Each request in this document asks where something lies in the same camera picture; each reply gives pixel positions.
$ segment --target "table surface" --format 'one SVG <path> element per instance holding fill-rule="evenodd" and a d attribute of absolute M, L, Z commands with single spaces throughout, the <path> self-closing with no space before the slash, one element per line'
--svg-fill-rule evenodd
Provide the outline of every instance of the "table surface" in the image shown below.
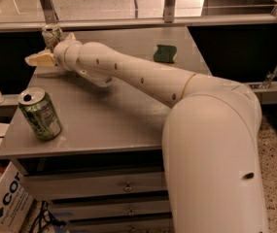
<path fill-rule="evenodd" d="M 183 26 L 75 34 L 82 43 L 100 42 L 148 60 L 153 60 L 156 45 L 173 45 L 177 47 L 173 66 L 210 74 L 188 29 Z M 100 88 L 73 72 L 40 74 L 37 68 L 30 86 L 40 86 L 51 96 L 63 129 L 55 139 L 42 141 L 17 110 L 0 146 L 0 158 L 161 148 L 162 128 L 170 109 L 121 80 Z"/>

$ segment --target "soda can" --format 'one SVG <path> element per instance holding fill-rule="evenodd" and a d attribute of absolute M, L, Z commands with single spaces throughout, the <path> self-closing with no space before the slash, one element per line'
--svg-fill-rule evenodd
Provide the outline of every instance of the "soda can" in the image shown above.
<path fill-rule="evenodd" d="M 60 120 L 50 96 L 43 88 L 24 90 L 18 98 L 18 107 L 38 138 L 50 140 L 60 133 Z"/>
<path fill-rule="evenodd" d="M 53 52 L 61 41 L 62 30 L 57 24 L 47 24 L 42 28 L 42 36 L 47 49 Z"/>

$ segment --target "dark green object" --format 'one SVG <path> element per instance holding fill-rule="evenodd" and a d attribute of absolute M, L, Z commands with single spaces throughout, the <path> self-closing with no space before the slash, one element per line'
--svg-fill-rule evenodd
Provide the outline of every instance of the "dark green object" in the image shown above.
<path fill-rule="evenodd" d="M 174 58 L 177 54 L 175 46 L 157 45 L 157 51 L 154 54 L 155 62 L 174 63 Z"/>

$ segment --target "drawer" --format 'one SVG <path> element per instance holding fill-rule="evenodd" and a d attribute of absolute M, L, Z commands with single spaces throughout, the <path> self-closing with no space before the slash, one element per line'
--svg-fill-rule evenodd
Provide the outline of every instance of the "drawer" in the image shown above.
<path fill-rule="evenodd" d="M 147 229 L 170 229 L 173 221 L 170 214 L 160 216 L 141 216 L 133 219 L 107 219 L 69 222 L 68 230 L 71 233 L 113 233 Z"/>
<path fill-rule="evenodd" d="M 167 189 L 160 168 L 24 177 L 21 183 L 38 201 Z"/>
<path fill-rule="evenodd" d="M 90 219 L 111 216 L 139 216 L 170 213 L 167 192 L 139 193 L 91 199 L 86 202 L 51 204 L 50 212 L 58 219 Z"/>

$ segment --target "robotic hand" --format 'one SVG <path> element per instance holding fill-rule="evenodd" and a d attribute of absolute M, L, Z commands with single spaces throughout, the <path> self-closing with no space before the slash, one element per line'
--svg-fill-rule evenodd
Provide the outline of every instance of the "robotic hand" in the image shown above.
<path fill-rule="evenodd" d="M 268 233 L 261 110 L 248 86 L 70 38 L 54 49 L 58 66 L 99 86 L 119 78 L 172 108 L 162 149 L 177 233 Z"/>

